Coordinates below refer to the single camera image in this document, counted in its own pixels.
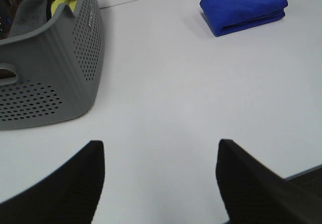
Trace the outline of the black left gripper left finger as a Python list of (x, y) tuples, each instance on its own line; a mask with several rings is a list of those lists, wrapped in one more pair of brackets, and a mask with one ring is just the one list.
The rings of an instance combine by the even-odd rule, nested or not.
[(91, 223), (104, 179), (104, 145), (92, 140), (49, 176), (2, 202), (1, 223)]

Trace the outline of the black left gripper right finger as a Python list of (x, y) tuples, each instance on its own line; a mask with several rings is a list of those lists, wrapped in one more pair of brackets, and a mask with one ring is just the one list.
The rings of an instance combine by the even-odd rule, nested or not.
[(321, 165), (282, 178), (222, 139), (215, 175), (227, 223), (321, 223)]

